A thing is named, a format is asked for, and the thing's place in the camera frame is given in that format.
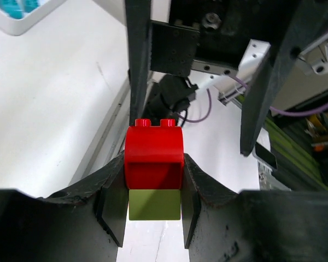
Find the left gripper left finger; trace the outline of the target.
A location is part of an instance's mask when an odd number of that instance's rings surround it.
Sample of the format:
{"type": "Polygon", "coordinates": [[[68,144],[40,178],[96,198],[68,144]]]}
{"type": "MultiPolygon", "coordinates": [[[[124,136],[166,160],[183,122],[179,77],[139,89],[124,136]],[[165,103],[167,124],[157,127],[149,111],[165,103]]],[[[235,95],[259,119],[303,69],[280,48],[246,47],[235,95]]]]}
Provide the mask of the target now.
{"type": "Polygon", "coordinates": [[[0,261],[116,261],[128,200],[122,155],[47,198],[0,189],[0,261]]]}

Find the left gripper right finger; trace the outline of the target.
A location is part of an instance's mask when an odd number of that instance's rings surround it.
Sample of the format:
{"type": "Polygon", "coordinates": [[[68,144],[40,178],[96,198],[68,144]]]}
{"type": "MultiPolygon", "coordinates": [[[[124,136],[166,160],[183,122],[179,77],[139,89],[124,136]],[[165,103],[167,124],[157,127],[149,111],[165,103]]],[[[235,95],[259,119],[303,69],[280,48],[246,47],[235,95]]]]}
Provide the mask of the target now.
{"type": "Polygon", "coordinates": [[[235,193],[186,154],[181,212],[190,261],[328,261],[328,192],[235,193]]]}

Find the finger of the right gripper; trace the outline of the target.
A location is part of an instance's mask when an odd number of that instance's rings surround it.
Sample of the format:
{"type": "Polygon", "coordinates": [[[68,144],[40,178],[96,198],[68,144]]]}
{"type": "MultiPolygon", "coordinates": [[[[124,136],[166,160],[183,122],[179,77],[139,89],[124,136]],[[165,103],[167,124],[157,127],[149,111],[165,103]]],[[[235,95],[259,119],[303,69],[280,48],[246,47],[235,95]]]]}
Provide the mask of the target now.
{"type": "Polygon", "coordinates": [[[252,38],[270,43],[242,104],[240,152],[251,154],[278,92],[328,17],[328,1],[262,1],[252,38]]]}
{"type": "Polygon", "coordinates": [[[125,0],[128,41],[130,125],[140,118],[147,93],[151,49],[151,1],[125,0]]]}

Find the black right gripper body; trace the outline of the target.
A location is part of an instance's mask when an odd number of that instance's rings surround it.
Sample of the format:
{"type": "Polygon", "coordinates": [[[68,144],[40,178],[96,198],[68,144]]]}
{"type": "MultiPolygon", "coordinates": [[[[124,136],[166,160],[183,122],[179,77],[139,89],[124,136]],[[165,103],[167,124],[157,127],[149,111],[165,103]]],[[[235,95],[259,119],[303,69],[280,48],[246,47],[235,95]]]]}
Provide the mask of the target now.
{"type": "Polygon", "coordinates": [[[152,21],[150,69],[187,77],[194,63],[239,66],[250,40],[272,43],[297,1],[172,1],[169,21],[152,21]]]}

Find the pale yellow sloped lego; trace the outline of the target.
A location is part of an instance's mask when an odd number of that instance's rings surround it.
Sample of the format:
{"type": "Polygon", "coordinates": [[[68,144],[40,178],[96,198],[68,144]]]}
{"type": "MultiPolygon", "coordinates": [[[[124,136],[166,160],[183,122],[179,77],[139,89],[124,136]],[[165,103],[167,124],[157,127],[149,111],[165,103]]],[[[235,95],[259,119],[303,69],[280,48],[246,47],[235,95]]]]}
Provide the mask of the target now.
{"type": "Polygon", "coordinates": [[[181,191],[178,189],[130,189],[129,220],[179,221],[181,191]]]}

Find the red rounded lego brick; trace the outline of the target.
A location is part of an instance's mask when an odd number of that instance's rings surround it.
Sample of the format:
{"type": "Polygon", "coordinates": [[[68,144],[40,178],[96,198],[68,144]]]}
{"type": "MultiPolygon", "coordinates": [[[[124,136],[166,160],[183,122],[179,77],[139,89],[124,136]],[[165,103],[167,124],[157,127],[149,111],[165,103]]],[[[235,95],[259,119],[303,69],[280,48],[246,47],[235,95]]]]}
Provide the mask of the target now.
{"type": "Polygon", "coordinates": [[[125,179],[128,189],[181,189],[184,169],[182,128],[174,119],[139,118],[125,139],[125,179]]]}

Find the blue long lego brick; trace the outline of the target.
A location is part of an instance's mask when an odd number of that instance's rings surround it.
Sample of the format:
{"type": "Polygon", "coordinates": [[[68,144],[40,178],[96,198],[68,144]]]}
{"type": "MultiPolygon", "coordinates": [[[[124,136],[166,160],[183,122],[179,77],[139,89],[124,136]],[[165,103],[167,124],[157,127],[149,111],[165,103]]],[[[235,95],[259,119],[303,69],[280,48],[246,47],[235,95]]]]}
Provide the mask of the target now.
{"type": "Polygon", "coordinates": [[[24,17],[22,8],[16,0],[0,0],[0,10],[13,19],[19,20],[24,17]]]}

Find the blue rounded lego brick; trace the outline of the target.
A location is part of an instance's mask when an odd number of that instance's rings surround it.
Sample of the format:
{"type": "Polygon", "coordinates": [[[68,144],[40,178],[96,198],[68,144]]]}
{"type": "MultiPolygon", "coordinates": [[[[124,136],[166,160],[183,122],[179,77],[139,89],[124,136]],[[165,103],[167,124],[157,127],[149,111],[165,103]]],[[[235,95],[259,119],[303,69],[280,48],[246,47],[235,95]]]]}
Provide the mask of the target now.
{"type": "Polygon", "coordinates": [[[44,4],[42,0],[22,0],[23,10],[25,13],[31,13],[41,5],[44,4]]]}

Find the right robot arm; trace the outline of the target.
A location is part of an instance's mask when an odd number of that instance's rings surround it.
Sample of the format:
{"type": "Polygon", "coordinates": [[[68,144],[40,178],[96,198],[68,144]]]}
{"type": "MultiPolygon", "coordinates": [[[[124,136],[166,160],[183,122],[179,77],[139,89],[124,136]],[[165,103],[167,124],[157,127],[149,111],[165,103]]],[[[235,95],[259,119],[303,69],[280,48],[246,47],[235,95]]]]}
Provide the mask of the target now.
{"type": "Polygon", "coordinates": [[[171,1],[167,22],[152,20],[151,1],[124,8],[130,124],[186,110],[197,88],[192,70],[235,76],[251,40],[269,43],[242,106],[244,156],[301,52],[328,29],[328,1],[171,1]]]}

